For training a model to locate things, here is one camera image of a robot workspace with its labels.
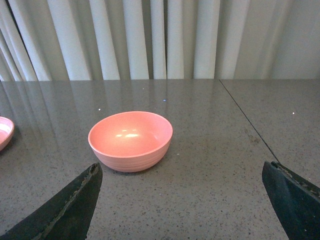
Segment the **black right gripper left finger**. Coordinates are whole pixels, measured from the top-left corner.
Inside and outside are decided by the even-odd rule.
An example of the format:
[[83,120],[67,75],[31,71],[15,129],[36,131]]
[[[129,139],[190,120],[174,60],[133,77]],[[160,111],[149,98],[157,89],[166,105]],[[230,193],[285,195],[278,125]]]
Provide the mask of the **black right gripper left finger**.
[[85,240],[103,180],[94,163],[32,214],[8,230],[2,240]]

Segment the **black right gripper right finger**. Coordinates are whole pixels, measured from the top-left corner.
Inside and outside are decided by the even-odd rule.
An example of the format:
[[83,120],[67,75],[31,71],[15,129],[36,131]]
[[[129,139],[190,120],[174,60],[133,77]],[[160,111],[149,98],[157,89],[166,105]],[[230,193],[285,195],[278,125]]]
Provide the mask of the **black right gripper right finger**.
[[277,162],[265,162],[262,182],[290,240],[320,238],[320,188]]

